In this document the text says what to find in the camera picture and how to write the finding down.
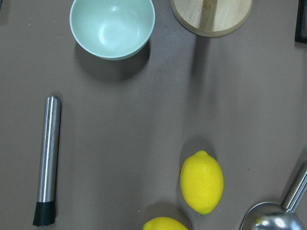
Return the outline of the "steel muddler black tip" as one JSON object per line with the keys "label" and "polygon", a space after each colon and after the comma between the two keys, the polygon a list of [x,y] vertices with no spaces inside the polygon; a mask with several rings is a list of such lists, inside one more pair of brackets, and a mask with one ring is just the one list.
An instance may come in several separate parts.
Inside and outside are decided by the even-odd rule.
{"label": "steel muddler black tip", "polygon": [[33,225],[48,226],[56,218],[56,184],[59,152],[61,101],[55,95],[46,98],[37,201]]}

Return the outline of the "wooden cup tree stand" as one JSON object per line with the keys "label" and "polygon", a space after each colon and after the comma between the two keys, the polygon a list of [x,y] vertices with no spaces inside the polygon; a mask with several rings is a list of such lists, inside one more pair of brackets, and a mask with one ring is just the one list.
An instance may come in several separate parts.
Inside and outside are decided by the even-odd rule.
{"label": "wooden cup tree stand", "polygon": [[252,0],[172,0],[177,21],[190,32],[220,37],[238,29],[247,19]]}

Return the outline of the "steel ice scoop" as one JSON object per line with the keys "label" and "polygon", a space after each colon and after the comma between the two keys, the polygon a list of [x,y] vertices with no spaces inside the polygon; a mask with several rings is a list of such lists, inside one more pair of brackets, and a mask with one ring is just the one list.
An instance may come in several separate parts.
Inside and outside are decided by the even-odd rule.
{"label": "steel ice scoop", "polygon": [[304,164],[282,204],[262,202],[253,206],[244,216],[241,230],[304,230],[304,224],[295,214],[307,191],[307,165]]}

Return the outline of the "yellow lemon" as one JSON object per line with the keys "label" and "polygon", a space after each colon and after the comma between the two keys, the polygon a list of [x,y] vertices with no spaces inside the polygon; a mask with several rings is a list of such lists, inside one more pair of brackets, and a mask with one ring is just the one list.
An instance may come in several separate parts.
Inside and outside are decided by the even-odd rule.
{"label": "yellow lemon", "polygon": [[181,168],[180,188],[186,203],[201,215],[211,213],[224,190],[223,172],[218,162],[200,150],[188,157]]}
{"label": "yellow lemon", "polygon": [[143,230],[188,230],[179,221],[168,217],[156,217],[146,222]]}

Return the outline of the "light green bowl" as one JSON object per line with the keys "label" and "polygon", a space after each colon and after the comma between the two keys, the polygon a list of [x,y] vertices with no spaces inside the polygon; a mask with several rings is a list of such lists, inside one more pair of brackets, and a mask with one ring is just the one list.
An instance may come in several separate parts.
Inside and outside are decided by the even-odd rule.
{"label": "light green bowl", "polygon": [[137,54],[149,41],[155,24],[150,0],[75,0],[70,28],[88,53],[106,60]]}

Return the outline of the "black framed wooden tray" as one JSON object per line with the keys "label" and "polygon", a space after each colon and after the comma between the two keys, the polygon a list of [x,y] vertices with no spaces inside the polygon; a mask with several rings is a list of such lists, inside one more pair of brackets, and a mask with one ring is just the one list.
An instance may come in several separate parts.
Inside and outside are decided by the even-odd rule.
{"label": "black framed wooden tray", "polygon": [[307,43],[307,1],[299,0],[295,27],[295,41]]}

